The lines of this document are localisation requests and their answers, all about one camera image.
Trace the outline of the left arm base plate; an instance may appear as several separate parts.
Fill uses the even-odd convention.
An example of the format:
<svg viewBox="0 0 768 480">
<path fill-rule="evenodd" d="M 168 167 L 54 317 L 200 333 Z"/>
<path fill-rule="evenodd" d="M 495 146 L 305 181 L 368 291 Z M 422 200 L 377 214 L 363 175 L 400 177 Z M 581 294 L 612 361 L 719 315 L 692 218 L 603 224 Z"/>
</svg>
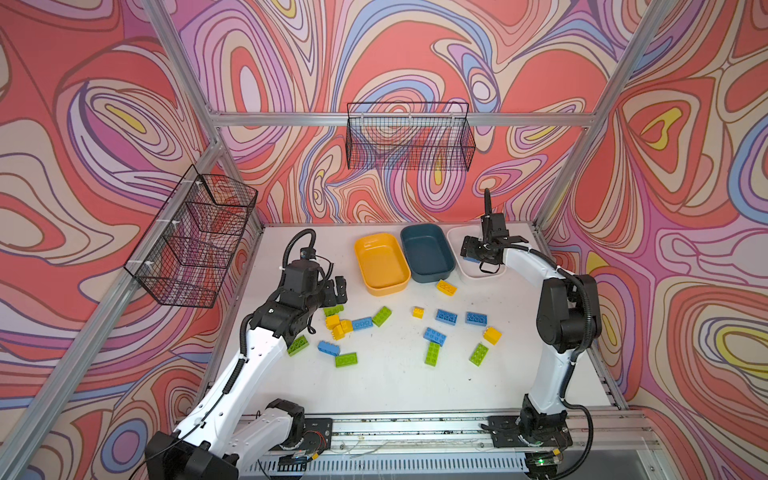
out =
<svg viewBox="0 0 768 480">
<path fill-rule="evenodd" d="M 273 447 L 272 451 L 322 453 L 331 447 L 333 423 L 330 417 L 307 418 L 296 435 L 291 434 L 282 444 Z"/>
</svg>

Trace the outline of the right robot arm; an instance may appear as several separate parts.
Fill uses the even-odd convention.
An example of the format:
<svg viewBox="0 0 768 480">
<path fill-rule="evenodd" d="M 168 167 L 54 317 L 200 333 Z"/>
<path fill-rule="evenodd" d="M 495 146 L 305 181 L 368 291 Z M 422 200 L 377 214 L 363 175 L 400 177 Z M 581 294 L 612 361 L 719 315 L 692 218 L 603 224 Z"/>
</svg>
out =
<svg viewBox="0 0 768 480">
<path fill-rule="evenodd" d="M 546 436 L 563 431 L 568 411 L 583 408 L 566 396 L 578 359 L 601 333 L 596 282 L 558 265 L 523 237 L 510 235 L 501 213 L 483 214 L 481 235 L 465 237 L 460 254 L 482 267 L 504 265 L 541 282 L 535 324 L 545 346 L 512 428 L 523 442 L 541 444 Z"/>
</svg>

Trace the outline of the yellow lego cluster block one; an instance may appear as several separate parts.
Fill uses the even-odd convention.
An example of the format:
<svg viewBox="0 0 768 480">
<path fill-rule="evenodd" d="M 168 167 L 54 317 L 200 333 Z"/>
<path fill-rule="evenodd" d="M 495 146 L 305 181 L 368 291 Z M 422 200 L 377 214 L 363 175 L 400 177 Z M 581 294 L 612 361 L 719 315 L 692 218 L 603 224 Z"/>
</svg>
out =
<svg viewBox="0 0 768 480">
<path fill-rule="evenodd" d="M 325 325 L 329 330 L 333 330 L 341 323 L 340 316 L 338 314 L 330 315 L 325 319 Z"/>
</svg>

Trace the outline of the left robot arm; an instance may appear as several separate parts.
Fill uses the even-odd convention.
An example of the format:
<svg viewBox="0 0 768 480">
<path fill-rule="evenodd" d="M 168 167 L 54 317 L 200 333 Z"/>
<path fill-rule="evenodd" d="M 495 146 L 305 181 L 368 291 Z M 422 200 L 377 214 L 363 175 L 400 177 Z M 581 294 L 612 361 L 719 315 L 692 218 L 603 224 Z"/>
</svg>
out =
<svg viewBox="0 0 768 480">
<path fill-rule="evenodd" d="M 239 422 L 266 371 L 310 328 L 332 292 L 333 268 L 299 259 L 282 265 L 277 289 L 240 327 L 239 348 L 204 398 L 170 434 L 157 432 L 145 447 L 151 479 L 237 479 L 239 466 L 272 449 L 285 460 L 309 463 L 330 446 L 330 430 L 307 421 L 302 406 L 282 398 L 249 425 Z"/>
</svg>

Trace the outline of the blue lego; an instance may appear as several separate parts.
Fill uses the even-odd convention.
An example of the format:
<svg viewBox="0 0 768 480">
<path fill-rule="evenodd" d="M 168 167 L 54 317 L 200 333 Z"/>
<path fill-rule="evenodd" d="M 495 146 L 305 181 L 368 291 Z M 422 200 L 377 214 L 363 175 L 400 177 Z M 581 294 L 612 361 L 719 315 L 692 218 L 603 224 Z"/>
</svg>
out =
<svg viewBox="0 0 768 480">
<path fill-rule="evenodd" d="M 443 347 L 446 341 L 446 336 L 433 328 L 427 328 L 423 334 L 423 338 L 440 347 Z"/>
<path fill-rule="evenodd" d="M 365 317 L 358 320 L 352 321 L 352 327 L 354 331 L 359 331 L 367 328 L 373 327 L 373 320 L 371 317 Z"/>
<path fill-rule="evenodd" d="M 335 345 L 330 342 L 320 341 L 318 343 L 317 348 L 321 353 L 324 353 L 333 357 L 338 357 L 341 354 L 341 348 L 338 345 Z"/>
<path fill-rule="evenodd" d="M 437 309 L 435 313 L 435 319 L 438 322 L 455 326 L 457 323 L 458 316 L 455 313 L 452 313 L 443 309 Z"/>
<path fill-rule="evenodd" d="M 488 325 L 488 317 L 482 313 L 467 312 L 465 322 L 470 325 L 485 327 Z"/>
</svg>

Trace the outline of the yellow sloped lego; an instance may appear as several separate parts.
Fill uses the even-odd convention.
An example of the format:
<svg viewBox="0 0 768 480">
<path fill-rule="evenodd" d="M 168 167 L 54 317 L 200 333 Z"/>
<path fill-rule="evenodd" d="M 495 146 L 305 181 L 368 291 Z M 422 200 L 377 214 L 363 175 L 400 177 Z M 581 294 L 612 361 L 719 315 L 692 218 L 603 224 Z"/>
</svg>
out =
<svg viewBox="0 0 768 480">
<path fill-rule="evenodd" d="M 452 284 L 450 284 L 449 282 L 447 282 L 445 280 L 440 280 L 437 283 L 436 287 L 437 287 L 437 290 L 439 292 L 441 292 L 444 295 L 447 295 L 449 297 L 454 296 L 456 294 L 456 292 L 457 292 L 457 287 L 452 285 Z"/>
</svg>

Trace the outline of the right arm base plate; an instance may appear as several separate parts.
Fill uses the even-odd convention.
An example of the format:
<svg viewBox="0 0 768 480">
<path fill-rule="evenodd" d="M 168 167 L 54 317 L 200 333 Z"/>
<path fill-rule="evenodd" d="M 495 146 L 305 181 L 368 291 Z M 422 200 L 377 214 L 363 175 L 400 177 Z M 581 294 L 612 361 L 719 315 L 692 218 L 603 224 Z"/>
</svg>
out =
<svg viewBox="0 0 768 480">
<path fill-rule="evenodd" d="M 491 436 L 495 448 L 534 448 L 564 450 L 573 445 L 566 424 L 567 414 L 489 416 L 480 428 Z"/>
</svg>

